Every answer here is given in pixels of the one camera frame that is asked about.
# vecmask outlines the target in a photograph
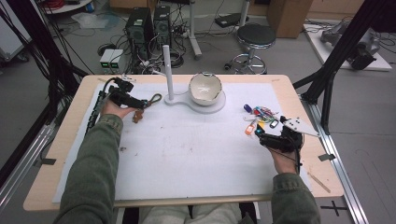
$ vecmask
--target ceramic bowl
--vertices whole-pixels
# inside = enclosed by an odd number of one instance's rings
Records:
[[[190,97],[198,105],[213,105],[221,91],[221,81],[212,73],[203,72],[190,80]]]

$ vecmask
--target leg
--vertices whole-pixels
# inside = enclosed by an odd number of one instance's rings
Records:
[[[192,208],[192,218],[186,223],[238,223],[241,217],[239,203],[213,203],[195,205]]]
[[[139,208],[139,224],[184,224],[190,220],[187,206],[155,206]]]

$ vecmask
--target metal rail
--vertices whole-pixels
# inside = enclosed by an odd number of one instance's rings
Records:
[[[18,186],[29,172],[41,150],[50,140],[54,130],[54,122],[52,122],[50,125],[44,125],[41,128],[39,134],[35,138],[35,141],[30,145],[29,149],[23,155],[18,165],[8,177],[6,183],[0,189],[0,214],[6,208],[12,195],[18,189]]]
[[[349,180],[347,175],[347,171],[344,167],[344,164],[341,161],[341,158],[338,154],[337,148],[334,145],[334,141],[330,135],[327,135],[325,130],[320,124],[321,114],[318,105],[310,105],[305,101],[302,101],[303,105],[309,108],[309,112],[315,122],[315,125],[318,128],[318,132],[321,137],[322,144],[328,154],[333,154],[335,159],[331,161],[332,167],[340,178],[341,184],[344,188],[344,198],[346,200],[346,204],[349,208],[349,212],[352,215],[352,218],[357,224],[368,224],[366,215],[364,214],[363,208],[361,207],[361,203],[359,202],[358,196],[356,195],[355,190],[353,189],[352,183]]]

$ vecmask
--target hand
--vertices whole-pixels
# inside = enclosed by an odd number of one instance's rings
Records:
[[[268,148],[274,159],[275,169],[278,174],[297,174],[295,151],[282,153],[279,149]]]
[[[105,105],[102,108],[102,115],[105,114],[113,114],[119,116],[121,119],[123,119],[127,114],[136,111],[136,108],[132,107],[127,107],[127,108],[121,108],[114,104],[111,100],[107,100],[105,102]]]

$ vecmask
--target green sleeve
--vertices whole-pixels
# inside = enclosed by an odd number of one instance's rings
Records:
[[[86,134],[67,177],[54,223],[110,223],[122,120],[103,115]]]
[[[315,198],[299,175],[282,174],[274,177],[271,205],[275,224],[320,223]]]

